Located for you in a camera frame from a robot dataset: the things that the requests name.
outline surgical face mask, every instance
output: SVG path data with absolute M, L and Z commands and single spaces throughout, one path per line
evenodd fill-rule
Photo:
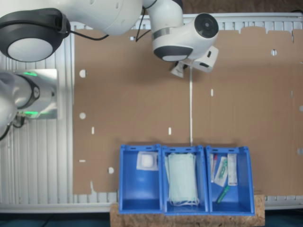
M 165 161 L 171 205 L 198 205 L 196 156 L 171 153 Z

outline black cable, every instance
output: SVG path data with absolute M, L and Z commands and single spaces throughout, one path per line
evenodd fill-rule
M 48 222 L 49 222 L 53 217 L 54 217 L 54 214 L 51 215 L 51 216 L 45 221 L 45 223 L 44 223 L 41 227 L 45 227 L 45 226 L 48 224 Z
M 149 9 L 150 7 L 152 7 L 158 0 L 155 0 L 149 7 L 146 7 L 145 9 Z
M 39 22 L 31 22 L 31 21 L 23 21 L 23 20 L 17 20 L 17 21 L 12 21 L 12 22 L 6 22 L 6 23 L 3 23 L 0 25 L 0 28 L 4 27 L 4 26 L 10 26 L 10 25 L 18 25 L 18 24 L 27 24 L 27 25 L 38 25 L 38 26 L 43 26 L 43 27 L 47 27 L 47 28 L 51 28 L 51 29 L 55 29 L 57 31 L 60 31 L 61 30 L 61 27 L 56 27 L 56 26 L 49 26 L 49 25 L 46 25 L 46 24 L 43 24 L 43 23 L 39 23 Z M 94 40 L 94 41 L 100 41 L 100 40 L 103 40 L 107 37 L 109 37 L 109 35 L 106 35 L 104 37 L 101 37 L 101 38 L 93 38 L 93 37 L 89 37 L 87 35 L 83 35 L 81 33 L 78 33 L 78 32 L 74 32 L 74 31 L 71 31 L 70 29 L 67 30 L 67 36 L 70 34 L 70 33 L 73 33 L 75 35 L 79 35 L 83 38 L 87 38 L 87 39 L 90 39 L 90 40 Z
M 7 136 L 7 134 L 9 133 L 9 129 L 10 129 L 10 124 L 6 126 L 6 130 L 3 133 L 3 135 L 0 137 L 0 141 L 2 141 Z
M 148 30 L 148 31 L 145 32 L 142 36 L 140 36 L 140 37 L 138 38 L 139 33 L 140 33 L 140 29 L 141 29 L 141 24 L 142 24 L 143 18 L 144 18 L 144 16 L 145 16 L 146 10 L 149 9 L 150 7 L 152 7 L 157 1 L 158 1 L 158 0 L 155 0 L 155 1 L 154 1 L 149 7 L 147 7 L 147 8 L 142 7 L 142 9 L 143 9 L 143 14 L 142 14 L 142 18 L 141 18 L 141 21 L 140 21 L 140 25 L 139 25 L 139 29 L 138 29 L 138 33 L 137 33 L 137 37 L 136 37 L 136 42 L 138 42 L 139 39 L 141 39 L 143 36 L 145 36 L 147 33 L 149 33 L 149 32 L 151 31 L 151 30 Z
M 137 32 L 137 37 L 136 37 L 136 42 L 138 42 L 139 39 L 141 39 L 143 36 L 145 36 L 147 33 L 150 32 L 150 30 L 148 30 L 147 32 L 145 32 L 142 36 L 139 36 L 139 33 L 140 33 L 140 29 L 141 29 L 141 24 L 142 24 L 142 21 L 143 21 L 143 18 L 144 18 L 144 15 L 145 15 L 145 12 L 146 12 L 146 9 L 143 7 L 143 15 L 142 15 L 142 18 L 141 18 L 141 21 L 140 21 L 140 25 L 139 25 L 139 29 L 138 29 L 138 32 Z
M 93 38 L 93 37 L 89 37 L 89 36 L 87 36 L 87 35 L 83 35 L 83 34 L 81 34 L 81 33 L 74 32 L 74 31 L 70 31 L 70 33 L 73 33 L 73 34 L 75 34 L 75 35 L 78 35 L 78 36 L 81 36 L 81 37 L 83 37 L 83 38 L 87 38 L 87 39 L 90 39 L 90 40 L 94 40 L 94 41 L 100 41 L 100 40 L 103 40 L 103 39 L 106 39 L 107 37 L 109 37 L 109 35 L 105 35 L 105 36 L 103 36 L 103 37 L 101 37 L 101 38 Z
M 13 124 L 13 126 L 17 129 L 21 129 L 24 125 L 24 121 L 25 121 L 25 117 L 21 117 L 21 120 L 20 120 L 20 125 L 15 125 Z

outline blue plastic bin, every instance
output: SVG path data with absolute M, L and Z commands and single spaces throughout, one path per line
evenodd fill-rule
M 172 206 L 169 202 L 169 183 L 165 169 L 165 157 L 170 153 L 194 153 L 196 155 L 197 190 L 200 203 L 198 206 Z M 208 194 L 205 157 L 202 146 L 162 147 L 163 202 L 165 215 L 208 215 Z
M 250 152 L 248 147 L 241 148 L 212 148 L 206 147 L 207 158 L 207 179 L 209 193 L 209 209 L 211 215 L 235 215 L 235 216 L 254 216 L 255 203 L 253 194 Z M 217 199 L 228 185 L 228 179 L 225 186 L 220 187 L 211 183 L 210 154 L 217 154 L 217 164 L 215 174 L 219 168 L 221 157 L 227 157 L 227 154 L 237 154 L 237 178 L 238 185 L 230 186 L 229 191 L 218 204 Z
M 158 153 L 158 171 L 137 170 L 139 151 Z M 162 213 L 161 145 L 128 146 L 120 149 L 119 213 Z

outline hole in cardboard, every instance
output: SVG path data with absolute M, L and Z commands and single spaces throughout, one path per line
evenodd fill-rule
M 86 118 L 86 114 L 85 113 L 80 113 L 80 119 L 84 120 Z
M 113 173 L 114 173 L 114 171 L 115 171 L 115 170 L 114 170 L 114 168 L 113 168 L 113 167 L 108 168 L 108 173 L 109 173 L 109 174 L 113 174 Z
M 276 56 L 276 49 L 271 50 L 271 55 Z
M 298 148 L 298 155 L 303 155 L 303 148 Z
M 86 70 L 81 70 L 79 75 L 81 78 L 86 78 Z

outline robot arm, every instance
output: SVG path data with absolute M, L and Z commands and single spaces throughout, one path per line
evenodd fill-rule
M 160 59 L 208 72 L 218 54 L 212 47 L 219 30 L 215 18 L 202 13 L 184 25 L 182 0 L 0 0 L 0 4 L 0 51 L 17 61 L 51 56 L 71 32 L 70 21 L 121 35 L 134 26 L 142 7 L 150 16 L 153 51 Z M 13 86 L 7 83 L 9 77 Z M 20 102 L 28 102 L 32 94 L 28 81 L 19 76 L 0 77 L 0 127 L 11 122 L 22 109 Z
M 146 2 L 143 2 L 144 7 L 148 7 Z M 219 31 L 218 23 L 211 15 L 201 13 L 184 25 L 182 8 L 182 0 L 157 0 L 147 9 L 153 51 L 164 61 L 183 61 L 210 72 L 218 55 L 218 50 L 212 46 Z

